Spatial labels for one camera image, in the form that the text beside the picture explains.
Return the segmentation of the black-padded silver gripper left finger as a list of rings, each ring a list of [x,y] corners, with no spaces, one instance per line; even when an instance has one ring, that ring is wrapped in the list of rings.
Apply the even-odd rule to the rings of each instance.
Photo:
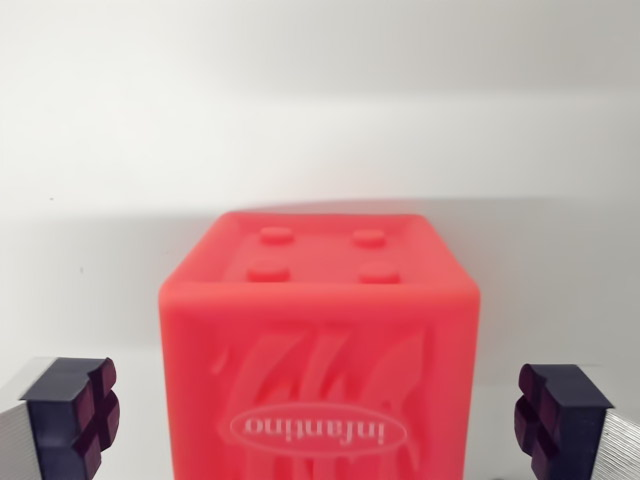
[[[1,477],[92,479],[116,438],[112,359],[36,357],[1,386]]]

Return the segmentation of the black-padded silver gripper right finger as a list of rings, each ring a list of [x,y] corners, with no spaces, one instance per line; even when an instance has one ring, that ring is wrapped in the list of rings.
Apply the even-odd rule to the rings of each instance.
[[[637,479],[639,424],[574,364],[521,367],[514,407],[519,448],[537,479]]]

